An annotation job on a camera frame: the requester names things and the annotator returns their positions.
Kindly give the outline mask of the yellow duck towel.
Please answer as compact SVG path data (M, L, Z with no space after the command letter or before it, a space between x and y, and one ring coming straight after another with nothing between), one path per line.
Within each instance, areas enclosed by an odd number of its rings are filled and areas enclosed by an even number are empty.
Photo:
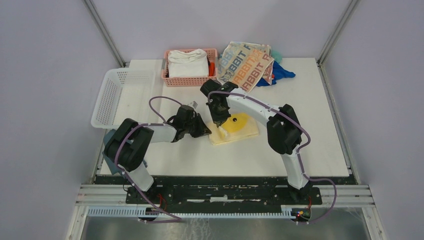
M209 141L212 145L221 145L256 137L260 134L257 122L246 113L234 113L221 126L208 122Z

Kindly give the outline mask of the rabbit print towel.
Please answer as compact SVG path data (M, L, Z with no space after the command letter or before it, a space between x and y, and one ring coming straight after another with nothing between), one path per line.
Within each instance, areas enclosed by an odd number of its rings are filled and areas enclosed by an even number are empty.
M267 44L231 41L218 58L217 80L232 82L247 93L261 79L271 84L275 62L271 53Z

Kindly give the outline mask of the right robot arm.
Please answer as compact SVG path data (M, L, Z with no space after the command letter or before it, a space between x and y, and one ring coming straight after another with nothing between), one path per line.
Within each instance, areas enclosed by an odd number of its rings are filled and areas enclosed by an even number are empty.
M306 131L301 127L294 108L289 104L276 106L264 103L232 82L220 84L209 79L200 91L207 98L212 122L218 128L232 120L230 109L247 114L266 128L267 143L280 154L287 172L289 199L295 204L306 201L312 184L305 176L305 168L299 159L302 134Z

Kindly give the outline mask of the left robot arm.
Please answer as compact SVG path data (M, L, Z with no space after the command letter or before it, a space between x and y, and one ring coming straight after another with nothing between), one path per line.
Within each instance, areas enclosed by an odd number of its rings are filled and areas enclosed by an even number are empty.
M147 170L145 160L149 145L176 143L185 135L199 138L210 135L200 113L189 105L181 105L176 114L164 123L138 123L127 118L103 139L103 157L112 173L119 173L137 187L138 197L147 204L154 202L158 191Z

